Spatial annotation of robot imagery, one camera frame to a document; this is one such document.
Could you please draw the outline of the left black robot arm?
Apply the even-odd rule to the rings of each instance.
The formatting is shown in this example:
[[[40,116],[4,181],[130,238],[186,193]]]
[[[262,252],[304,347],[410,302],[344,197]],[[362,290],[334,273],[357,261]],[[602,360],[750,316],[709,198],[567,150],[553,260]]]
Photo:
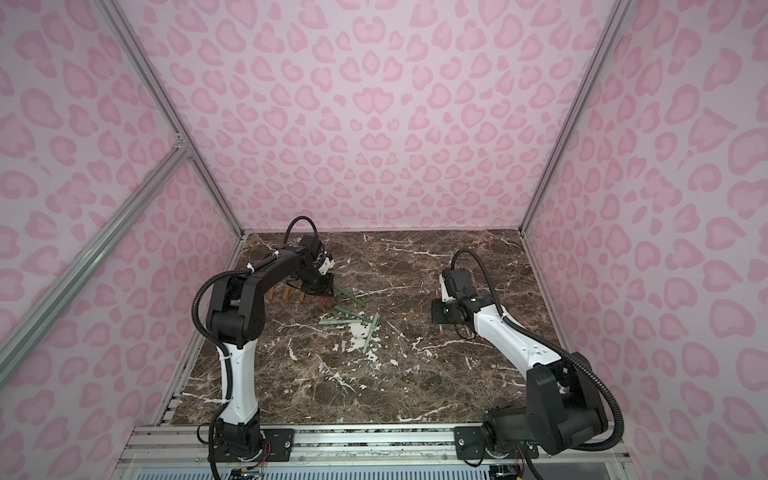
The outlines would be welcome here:
[[[266,443],[255,390],[255,348],[266,325],[265,296],[285,280],[315,297],[334,296],[334,261],[319,236],[284,244],[240,270],[206,280],[195,294],[195,329],[219,354],[222,405],[209,422],[209,459],[262,459]]]

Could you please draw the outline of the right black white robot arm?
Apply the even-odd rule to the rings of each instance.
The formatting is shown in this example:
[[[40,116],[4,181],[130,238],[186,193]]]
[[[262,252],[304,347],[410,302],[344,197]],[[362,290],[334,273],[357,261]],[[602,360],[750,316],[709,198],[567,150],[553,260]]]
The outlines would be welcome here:
[[[446,268],[441,297],[432,301],[432,321],[462,326],[487,340],[525,380],[525,406],[489,410],[480,427],[483,448],[507,455],[525,444],[550,455],[564,450],[604,451],[622,440],[618,402],[585,357],[534,334],[505,307],[476,290],[470,273]]]

